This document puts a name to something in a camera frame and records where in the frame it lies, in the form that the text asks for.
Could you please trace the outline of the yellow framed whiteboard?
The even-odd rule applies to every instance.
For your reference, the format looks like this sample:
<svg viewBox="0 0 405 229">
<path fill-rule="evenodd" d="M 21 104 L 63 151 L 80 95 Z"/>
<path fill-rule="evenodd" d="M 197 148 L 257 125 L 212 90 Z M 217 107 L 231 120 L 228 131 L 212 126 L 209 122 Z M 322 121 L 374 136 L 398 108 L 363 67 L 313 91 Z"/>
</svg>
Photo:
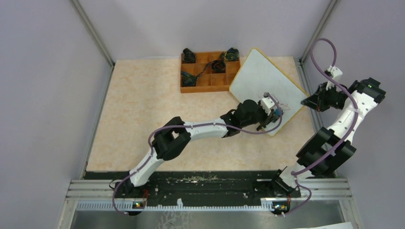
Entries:
<svg viewBox="0 0 405 229">
<path fill-rule="evenodd" d="M 280 126 L 275 128 L 279 124 L 279 121 L 276 121 L 264 129 L 272 130 L 268 133 L 270 136 L 275 136 L 301 111 L 301 101 L 309 97 L 298 83 L 257 48 L 253 48 L 247 55 L 230 84 L 229 91 L 240 102 L 247 99 L 259 101 L 264 98 L 265 93 L 270 93 L 278 103 L 287 107 L 287 110 L 283 111 Z"/>
</svg>

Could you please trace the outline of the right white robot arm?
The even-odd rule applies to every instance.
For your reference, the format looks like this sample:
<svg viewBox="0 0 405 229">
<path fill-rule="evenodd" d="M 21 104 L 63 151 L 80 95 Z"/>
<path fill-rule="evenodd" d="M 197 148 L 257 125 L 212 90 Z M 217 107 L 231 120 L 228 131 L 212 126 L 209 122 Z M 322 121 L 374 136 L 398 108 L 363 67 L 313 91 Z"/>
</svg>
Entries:
<svg viewBox="0 0 405 229">
<path fill-rule="evenodd" d="M 380 82 L 368 78 L 354 81 L 347 88 L 356 101 L 354 108 L 351 99 L 337 86 L 327 88 L 327 83 L 318 86 L 316 92 L 301 101 L 301 104 L 323 112 L 333 107 L 341 112 L 329 127 L 322 127 L 297 153 L 297 162 L 283 170 L 278 170 L 269 183 L 269 191 L 275 197 L 286 196 L 294 191 L 297 183 L 316 176 L 329 176 L 354 155 L 356 148 L 353 137 L 365 116 L 385 98 Z"/>
</svg>

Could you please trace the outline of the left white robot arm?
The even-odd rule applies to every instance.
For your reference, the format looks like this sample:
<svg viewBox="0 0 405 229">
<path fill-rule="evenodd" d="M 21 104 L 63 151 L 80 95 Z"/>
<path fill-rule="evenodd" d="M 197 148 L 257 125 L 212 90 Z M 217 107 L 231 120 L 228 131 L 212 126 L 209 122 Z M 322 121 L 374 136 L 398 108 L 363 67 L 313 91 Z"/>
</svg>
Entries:
<svg viewBox="0 0 405 229">
<path fill-rule="evenodd" d="M 255 134 L 270 123 L 279 127 L 283 121 L 283 110 L 271 98 L 258 102 L 245 100 L 237 108 L 229 110 L 217 119 L 203 122 L 185 122 L 179 116 L 153 131 L 148 137 L 149 151 L 141 162 L 114 187 L 118 197 L 130 195 L 136 198 L 142 194 L 143 186 L 149 177 L 163 162 L 178 157 L 192 141 L 206 138 L 227 138 L 240 132 L 246 133 L 245 127 L 258 125 Z"/>
</svg>

